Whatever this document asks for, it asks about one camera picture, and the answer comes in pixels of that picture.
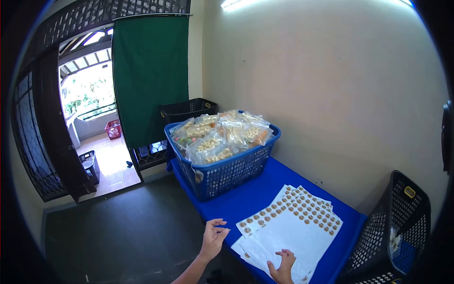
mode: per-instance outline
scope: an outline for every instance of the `curtain rod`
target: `curtain rod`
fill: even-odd
[[[131,18],[131,17],[140,17],[140,16],[168,16],[168,15],[192,16],[193,14],[187,14],[187,13],[148,13],[148,14],[138,14],[138,15],[130,15],[130,16],[112,18],[112,21],[116,21],[116,20],[119,20],[119,19]]]

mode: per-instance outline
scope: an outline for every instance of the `red laundry basket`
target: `red laundry basket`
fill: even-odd
[[[119,120],[112,120],[108,122],[104,130],[106,130],[110,140],[121,137],[121,125]]]

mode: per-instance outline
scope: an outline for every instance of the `sticker sheet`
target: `sticker sheet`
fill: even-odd
[[[232,249],[268,275],[266,262],[278,268],[281,256],[275,252],[289,249],[296,256],[293,282],[307,284],[342,224],[330,201],[285,184],[269,206],[237,223],[242,236]]]

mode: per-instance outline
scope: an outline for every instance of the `plastic basket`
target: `plastic basket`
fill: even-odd
[[[200,115],[215,115],[219,111],[216,103],[202,98],[177,104],[161,105],[159,109],[161,110],[161,116],[164,118],[164,125],[185,121],[188,118]]]
[[[399,253],[391,257],[390,229],[400,235]],[[430,235],[430,201],[399,171],[366,220],[336,283],[396,283],[409,272]]]
[[[270,125],[270,128],[274,130],[273,134],[275,137],[268,140],[265,146],[254,147],[216,163],[195,165],[181,155],[170,138],[169,129],[178,125],[178,123],[165,126],[164,131],[177,156],[186,181],[191,185],[195,196],[201,202],[226,193],[259,176],[263,172],[263,167],[268,161],[274,143],[281,136],[281,130],[274,125]]]
[[[110,140],[121,137],[121,125],[119,120],[112,120],[108,122],[104,130],[107,135],[109,135]]]
[[[98,161],[96,160],[96,155],[94,150],[82,154],[79,156],[79,160],[84,166],[85,171],[87,172],[88,177],[93,181],[93,184],[99,184],[99,166]]]

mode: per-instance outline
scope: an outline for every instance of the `doorway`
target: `doorway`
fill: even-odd
[[[140,183],[118,119],[110,47],[62,64],[59,76],[69,136],[96,186],[79,200]]]

